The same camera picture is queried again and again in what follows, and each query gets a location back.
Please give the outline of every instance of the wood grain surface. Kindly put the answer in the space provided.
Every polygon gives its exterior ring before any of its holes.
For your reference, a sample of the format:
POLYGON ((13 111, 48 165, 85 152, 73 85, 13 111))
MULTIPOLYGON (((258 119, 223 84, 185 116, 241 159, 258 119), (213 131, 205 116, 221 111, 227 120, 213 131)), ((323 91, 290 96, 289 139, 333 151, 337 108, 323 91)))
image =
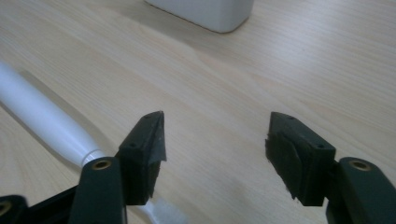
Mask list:
MULTIPOLYGON (((396 184, 395 1, 256 0, 220 35, 143 0, 4 0, 0 60, 54 92, 110 155, 163 110, 155 195, 190 223, 327 223, 325 206, 294 201, 265 158, 271 111, 396 184)), ((78 179, 0 107, 0 195, 35 204, 78 179)), ((149 223, 133 207, 128 218, 149 223)))

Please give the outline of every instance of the screw hole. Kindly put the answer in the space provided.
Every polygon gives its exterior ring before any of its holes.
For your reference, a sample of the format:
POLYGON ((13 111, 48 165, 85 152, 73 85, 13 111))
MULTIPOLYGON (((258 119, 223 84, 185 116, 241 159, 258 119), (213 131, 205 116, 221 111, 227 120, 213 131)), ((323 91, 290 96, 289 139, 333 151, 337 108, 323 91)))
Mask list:
POLYGON ((350 161, 349 164, 360 171, 370 171, 371 166, 363 161, 350 161))
POLYGON ((0 217, 2 215, 4 215, 5 213, 7 213, 9 211, 9 209, 11 209, 12 204, 10 201, 3 201, 0 202, 0 217))
POLYGON ((111 161, 97 161, 93 166, 93 170, 104 170, 111 165, 111 161))

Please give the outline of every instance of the white cylindrical object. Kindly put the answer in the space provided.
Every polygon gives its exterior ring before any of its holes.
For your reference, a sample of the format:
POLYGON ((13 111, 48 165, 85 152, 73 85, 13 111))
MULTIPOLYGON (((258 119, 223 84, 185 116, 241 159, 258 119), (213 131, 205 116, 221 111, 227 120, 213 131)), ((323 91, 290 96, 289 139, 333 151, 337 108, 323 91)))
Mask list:
POLYGON ((70 116, 1 62, 0 101, 48 146, 75 165, 82 167, 105 156, 70 116))
POLYGON ((253 0, 145 0, 149 4, 218 33, 248 19, 253 0))

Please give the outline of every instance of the white plastic handle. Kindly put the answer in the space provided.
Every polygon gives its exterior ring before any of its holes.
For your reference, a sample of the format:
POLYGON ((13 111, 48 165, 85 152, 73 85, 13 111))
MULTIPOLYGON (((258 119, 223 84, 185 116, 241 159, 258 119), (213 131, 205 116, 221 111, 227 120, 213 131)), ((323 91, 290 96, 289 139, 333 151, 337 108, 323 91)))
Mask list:
POLYGON ((82 167, 105 156, 70 116, 1 62, 0 101, 47 145, 75 165, 82 167))

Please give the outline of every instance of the white container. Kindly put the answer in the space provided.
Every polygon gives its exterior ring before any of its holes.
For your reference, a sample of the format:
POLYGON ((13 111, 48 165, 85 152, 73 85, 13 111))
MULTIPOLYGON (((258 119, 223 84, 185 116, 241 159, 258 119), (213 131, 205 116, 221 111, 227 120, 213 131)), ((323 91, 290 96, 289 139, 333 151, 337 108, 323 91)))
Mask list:
POLYGON ((251 13, 253 0, 145 0, 149 4, 218 33, 236 29, 251 13))

